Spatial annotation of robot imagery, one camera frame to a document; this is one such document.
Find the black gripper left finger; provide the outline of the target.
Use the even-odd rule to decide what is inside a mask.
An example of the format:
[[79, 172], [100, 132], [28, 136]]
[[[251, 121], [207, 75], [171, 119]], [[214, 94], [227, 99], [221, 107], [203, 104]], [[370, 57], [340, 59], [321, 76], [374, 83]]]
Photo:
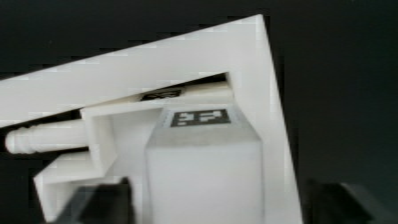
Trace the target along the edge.
[[134, 224], [132, 185], [84, 186], [75, 191], [56, 224]]

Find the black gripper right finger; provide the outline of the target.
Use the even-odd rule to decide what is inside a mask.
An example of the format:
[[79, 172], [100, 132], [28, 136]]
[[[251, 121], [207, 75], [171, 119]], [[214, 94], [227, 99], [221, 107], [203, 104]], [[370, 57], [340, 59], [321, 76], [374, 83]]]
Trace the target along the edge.
[[308, 182], [306, 224], [398, 224], [369, 189], [353, 183]]

